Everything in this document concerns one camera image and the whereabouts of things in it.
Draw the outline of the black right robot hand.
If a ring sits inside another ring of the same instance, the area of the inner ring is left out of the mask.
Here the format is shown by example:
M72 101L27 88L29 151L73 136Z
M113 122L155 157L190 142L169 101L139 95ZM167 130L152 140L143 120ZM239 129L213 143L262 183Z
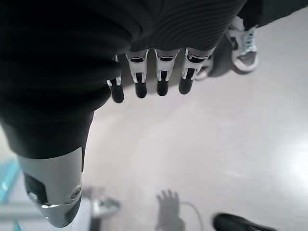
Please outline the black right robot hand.
M28 197L57 228L81 202L81 174L94 112L124 99L119 55L138 97L148 50L165 95L180 49L187 94L243 0L3 0L0 124L24 173Z

